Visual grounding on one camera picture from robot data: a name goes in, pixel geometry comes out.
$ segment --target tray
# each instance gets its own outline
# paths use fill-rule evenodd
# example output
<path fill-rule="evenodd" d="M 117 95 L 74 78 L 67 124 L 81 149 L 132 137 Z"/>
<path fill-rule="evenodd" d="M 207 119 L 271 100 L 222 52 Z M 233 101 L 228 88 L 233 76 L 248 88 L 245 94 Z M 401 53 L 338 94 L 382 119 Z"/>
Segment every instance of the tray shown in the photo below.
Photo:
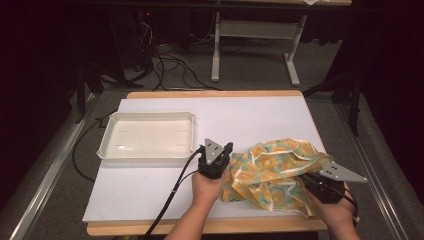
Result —
<path fill-rule="evenodd" d="M 186 161 L 193 153 L 189 112 L 114 113 L 97 155 L 107 162 Z"/>

